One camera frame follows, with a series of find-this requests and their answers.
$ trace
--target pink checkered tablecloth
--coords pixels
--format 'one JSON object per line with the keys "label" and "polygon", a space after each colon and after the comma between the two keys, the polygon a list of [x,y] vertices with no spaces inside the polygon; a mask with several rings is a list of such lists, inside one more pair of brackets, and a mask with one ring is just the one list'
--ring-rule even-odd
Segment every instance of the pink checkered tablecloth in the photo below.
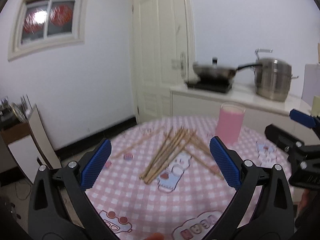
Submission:
{"label": "pink checkered tablecloth", "polygon": [[[157,135],[112,159],[116,153],[162,126],[164,128]],[[161,146],[164,131],[168,132],[172,126],[174,131],[181,126],[197,129],[197,135],[209,145],[215,135],[216,119],[205,116],[163,118],[126,130],[112,139],[111,157],[93,188],[86,191],[92,205],[121,240],[140,240],[155,232],[165,234],[166,240],[200,240],[236,192],[185,152],[180,153],[150,185],[139,179]],[[287,179],[291,175],[289,163],[280,150],[254,130],[242,127],[238,142],[228,148],[257,166],[279,163]],[[215,165],[213,158],[193,146],[188,145],[188,149],[209,166]],[[256,188],[240,225],[249,222],[260,190],[261,187]]]}

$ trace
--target gingham pattern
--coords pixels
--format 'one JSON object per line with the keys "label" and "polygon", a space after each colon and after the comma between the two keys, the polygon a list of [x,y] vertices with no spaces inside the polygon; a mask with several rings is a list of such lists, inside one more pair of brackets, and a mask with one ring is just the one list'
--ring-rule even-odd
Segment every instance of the gingham pattern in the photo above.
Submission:
{"label": "gingham pattern", "polygon": [[[164,126],[164,129],[159,134],[130,151],[133,155],[132,160],[124,160],[123,156],[112,159],[112,156],[138,141],[143,134],[161,126]],[[165,234],[165,239],[172,239],[171,234],[174,229],[181,226],[186,220],[196,218],[207,211],[223,212],[235,194],[235,190],[229,187],[226,181],[211,174],[194,159],[191,159],[190,167],[181,177],[176,189],[169,194],[158,190],[157,180],[150,185],[145,185],[142,180],[139,180],[139,174],[144,171],[163,142],[163,132],[168,132],[171,126],[174,127],[174,131],[181,126],[197,129],[197,135],[209,145],[215,133],[216,120],[204,116],[163,118],[125,131],[111,142],[112,154],[109,158],[112,162],[111,166],[103,169],[93,188],[86,191],[98,213],[102,210],[114,211],[117,217],[127,217],[128,222],[132,224],[130,233],[117,234],[120,239],[138,240],[155,232]],[[257,141],[274,147],[264,135],[242,127],[238,142],[228,148],[238,152],[243,160],[250,159],[256,165],[260,165],[256,148]],[[188,148],[209,166],[215,164],[214,160],[205,156],[204,153],[192,146]],[[278,149],[275,152],[277,163],[282,165],[288,179],[291,175],[290,167],[279,151]],[[241,225],[249,221],[260,190],[261,187],[257,187]]]}

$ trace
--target floor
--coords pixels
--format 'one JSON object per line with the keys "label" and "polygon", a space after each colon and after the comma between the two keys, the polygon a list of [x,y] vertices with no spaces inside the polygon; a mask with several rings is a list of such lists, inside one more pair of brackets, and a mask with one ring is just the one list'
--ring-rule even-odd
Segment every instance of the floor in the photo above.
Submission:
{"label": "floor", "polygon": [[[94,150],[95,147],[91,147],[77,155],[74,155],[61,162],[64,167],[71,161],[79,161],[81,157],[88,151]],[[31,191],[31,185],[26,179],[22,179],[7,186],[0,187],[0,196],[5,202],[12,202],[15,205],[15,211],[21,216],[21,219],[17,218],[17,223],[28,232],[28,210],[29,210],[29,192]],[[68,194],[63,189],[61,195],[64,200],[65,206],[68,209],[72,222],[82,226],[79,221],[76,212],[74,211]]]}

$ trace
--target window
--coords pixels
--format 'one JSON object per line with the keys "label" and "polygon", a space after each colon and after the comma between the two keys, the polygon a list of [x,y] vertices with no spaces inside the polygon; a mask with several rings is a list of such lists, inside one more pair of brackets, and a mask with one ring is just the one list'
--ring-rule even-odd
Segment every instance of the window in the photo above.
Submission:
{"label": "window", "polygon": [[53,46],[84,42],[87,0],[23,0],[8,60]]}

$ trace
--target black wire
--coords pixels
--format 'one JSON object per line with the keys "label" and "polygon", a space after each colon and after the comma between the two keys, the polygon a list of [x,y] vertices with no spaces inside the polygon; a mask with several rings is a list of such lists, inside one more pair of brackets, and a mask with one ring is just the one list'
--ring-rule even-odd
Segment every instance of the black wire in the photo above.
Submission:
{"label": "black wire", "polygon": [[28,195],[25,197],[25,198],[19,198],[18,197],[18,192],[17,192],[17,182],[15,182],[14,183],[14,188],[15,188],[15,190],[16,190],[16,196],[17,196],[17,198],[19,199],[19,200],[22,200],[22,201],[24,201],[24,200],[26,200],[29,196],[30,196],[30,194],[31,194],[31,185],[26,181],[26,183],[25,182],[21,182],[21,181],[18,181],[20,184],[24,184],[24,185],[29,185],[29,187],[30,187],[30,190],[29,190],[29,193],[28,193]]}

